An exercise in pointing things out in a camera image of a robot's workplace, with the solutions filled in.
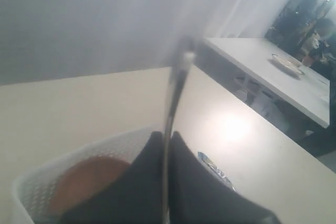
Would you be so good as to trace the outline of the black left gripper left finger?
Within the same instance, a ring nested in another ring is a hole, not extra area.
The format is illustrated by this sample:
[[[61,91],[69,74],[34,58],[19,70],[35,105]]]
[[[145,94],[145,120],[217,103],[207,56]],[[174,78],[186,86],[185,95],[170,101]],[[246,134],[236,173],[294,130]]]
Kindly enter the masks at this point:
[[[163,136],[152,132],[125,173],[66,211],[60,223],[162,223]]]

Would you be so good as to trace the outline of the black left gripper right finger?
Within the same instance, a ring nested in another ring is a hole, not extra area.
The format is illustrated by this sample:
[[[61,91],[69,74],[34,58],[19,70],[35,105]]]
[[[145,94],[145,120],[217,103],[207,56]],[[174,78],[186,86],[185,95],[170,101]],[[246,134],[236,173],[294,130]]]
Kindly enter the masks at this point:
[[[226,187],[197,160],[179,132],[169,143],[171,223],[279,223],[270,210]]]

